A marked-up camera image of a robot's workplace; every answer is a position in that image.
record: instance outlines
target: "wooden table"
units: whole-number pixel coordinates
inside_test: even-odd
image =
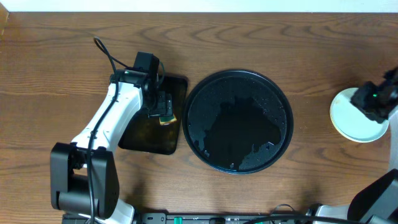
[[[387,170],[387,133],[345,139],[329,106],[341,90],[398,64],[398,14],[11,13],[0,42],[0,222],[60,223],[50,204],[50,150],[92,118],[111,66],[94,45],[134,63],[152,52],[188,77],[246,68],[271,78],[294,114],[286,153],[270,168],[229,175],[204,164],[181,130],[171,156],[118,149],[120,197],[169,212],[267,213],[280,203],[306,211],[344,205]]]

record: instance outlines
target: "wire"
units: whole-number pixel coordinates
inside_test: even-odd
[[[104,52],[106,54],[106,56],[108,56],[109,61],[111,62],[113,73],[114,73],[114,75],[116,77],[116,81],[115,81],[116,88],[115,88],[114,96],[112,97],[112,101],[110,102],[108,107],[105,109],[104,113],[101,115],[101,117],[99,118],[99,120],[95,124],[93,130],[91,131],[90,139],[88,140],[87,161],[86,161],[86,163],[87,163],[88,191],[90,193],[90,210],[91,210],[91,217],[88,220],[88,222],[90,222],[91,224],[94,224],[96,222],[96,220],[95,220],[95,213],[96,212],[95,212],[95,198],[94,198],[94,190],[93,190],[93,178],[91,176],[91,169],[92,169],[91,168],[91,150],[92,150],[92,147],[93,147],[94,139],[96,138],[95,135],[96,135],[96,133],[98,131],[98,128],[99,128],[102,120],[104,120],[106,114],[108,114],[109,110],[112,108],[114,103],[117,102],[117,99],[118,99],[119,78],[117,77],[116,66],[114,65],[113,61],[116,61],[117,63],[120,63],[121,65],[125,66],[119,60],[116,60],[114,57],[111,56],[111,54],[108,52],[108,50],[106,49],[105,45],[102,43],[100,38],[94,37],[94,43],[95,43],[95,45],[97,45],[97,47],[102,52]]]
[[[95,45],[97,45],[97,47],[98,47],[104,54],[106,54],[107,56],[111,57],[112,60],[114,60],[114,61],[117,62],[118,64],[124,66],[125,68],[128,67],[125,63],[119,61],[118,59],[116,59],[116,58],[114,58],[112,55],[110,55],[109,52],[106,53],[106,52],[107,52],[106,48],[104,48],[104,45],[103,45],[103,44],[99,44],[99,42],[101,42],[101,40],[100,40],[98,37],[94,37],[94,43],[95,43]]]
[[[288,204],[279,204],[279,205],[277,205],[277,206],[270,212],[269,216],[271,216],[274,212],[276,212],[276,211],[277,211],[280,207],[282,207],[282,206],[289,207],[290,209],[292,209],[293,212],[296,212],[296,211],[294,210],[294,208],[291,207],[291,206],[288,205]]]
[[[276,215],[272,217],[262,217],[254,220],[250,220],[243,224],[256,224],[260,222],[268,222],[268,221],[276,221],[276,220],[302,220],[302,221],[317,221],[317,222],[327,222],[327,223],[336,223],[336,224],[360,224],[357,221],[344,220],[340,218],[328,218],[328,217],[313,217],[306,215]]]
[[[162,78],[157,82],[157,88],[159,88],[160,85],[163,83],[164,76],[166,75],[166,71],[164,70],[163,63],[161,61],[159,61],[159,63],[160,63],[160,66],[162,67],[163,75],[162,75]]]

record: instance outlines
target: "round black tray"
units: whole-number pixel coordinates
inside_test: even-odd
[[[182,124],[189,146],[203,162],[222,172],[250,174],[283,155],[292,138],[293,114],[270,79],[227,70],[191,91]]]

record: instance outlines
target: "black cable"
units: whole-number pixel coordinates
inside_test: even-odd
[[[288,205],[288,204],[279,204],[279,205],[277,205],[277,206],[270,212],[269,216],[271,216],[274,212],[278,211],[278,209],[279,209],[280,207],[282,207],[282,206],[289,207],[290,209],[292,209],[292,212],[296,212],[296,211],[294,210],[294,208],[291,207],[291,206]]]
[[[90,193],[90,210],[91,210],[91,217],[90,217],[90,219],[88,221],[90,221],[91,224],[94,224],[96,222],[95,221],[95,213],[96,213],[96,211],[95,211],[95,198],[94,198],[94,190],[93,190],[93,178],[91,176],[91,150],[92,150],[92,147],[93,147],[95,135],[96,135],[96,133],[98,131],[98,128],[99,128],[102,120],[104,120],[106,114],[108,114],[109,110],[112,108],[114,103],[117,102],[117,98],[118,98],[119,79],[117,77],[116,66],[114,65],[113,60],[115,60],[118,63],[120,63],[121,65],[125,66],[123,63],[119,62],[118,60],[116,60],[114,57],[111,56],[111,54],[106,49],[105,45],[102,43],[102,41],[98,37],[94,37],[94,43],[95,43],[95,45],[97,45],[97,47],[102,52],[104,52],[106,54],[106,56],[108,56],[109,61],[111,62],[113,73],[114,73],[114,75],[116,77],[116,81],[115,81],[116,88],[115,88],[114,96],[112,97],[112,101],[110,102],[108,107],[105,109],[104,113],[101,115],[101,117],[99,118],[99,120],[95,124],[93,130],[91,131],[90,139],[88,140],[87,161],[86,161],[86,163],[87,163],[88,191]]]
[[[159,61],[159,63],[160,63],[160,66],[162,67],[163,75],[162,75],[162,78],[157,82],[157,87],[158,87],[158,88],[159,88],[160,85],[163,83],[164,77],[165,77],[165,75],[166,75],[166,71],[164,70],[164,65],[163,65],[163,63],[160,62],[160,61]]]
[[[101,42],[100,39],[99,39],[98,37],[94,37],[94,43],[95,43],[95,45],[97,45],[97,47],[98,47],[104,54],[106,54],[107,56],[111,57],[112,60],[114,60],[114,61],[117,62],[118,64],[124,66],[125,68],[128,67],[125,63],[119,61],[118,59],[116,59],[116,58],[114,58],[112,55],[110,55],[109,52],[106,53],[107,50],[103,48],[104,45],[103,45],[103,44],[100,45],[97,41],[98,41],[98,42]]]
[[[301,220],[301,221],[311,221],[311,222],[327,222],[327,223],[336,223],[336,224],[360,224],[357,221],[344,220],[340,218],[328,218],[328,217],[313,217],[306,215],[275,215],[272,217],[262,217],[254,220],[247,221],[243,224],[256,224],[259,222],[268,222],[268,221],[276,221],[276,220]]]

